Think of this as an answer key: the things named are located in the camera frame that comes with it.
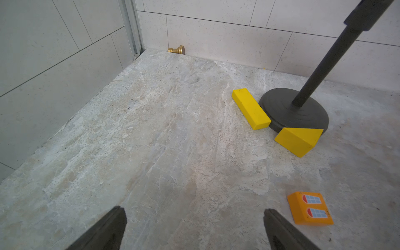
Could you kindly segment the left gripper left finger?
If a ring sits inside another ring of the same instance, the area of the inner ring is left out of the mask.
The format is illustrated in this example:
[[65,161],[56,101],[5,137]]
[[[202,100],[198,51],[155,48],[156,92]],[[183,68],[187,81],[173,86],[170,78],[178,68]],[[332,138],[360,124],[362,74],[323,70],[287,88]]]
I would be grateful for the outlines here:
[[119,250],[126,225],[125,209],[115,206],[67,250]]

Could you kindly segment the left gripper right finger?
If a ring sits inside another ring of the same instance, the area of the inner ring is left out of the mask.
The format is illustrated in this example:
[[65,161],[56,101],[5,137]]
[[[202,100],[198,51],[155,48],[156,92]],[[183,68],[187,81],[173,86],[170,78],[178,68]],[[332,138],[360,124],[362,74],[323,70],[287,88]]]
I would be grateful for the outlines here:
[[264,211],[264,226],[272,250],[320,250],[275,209]]

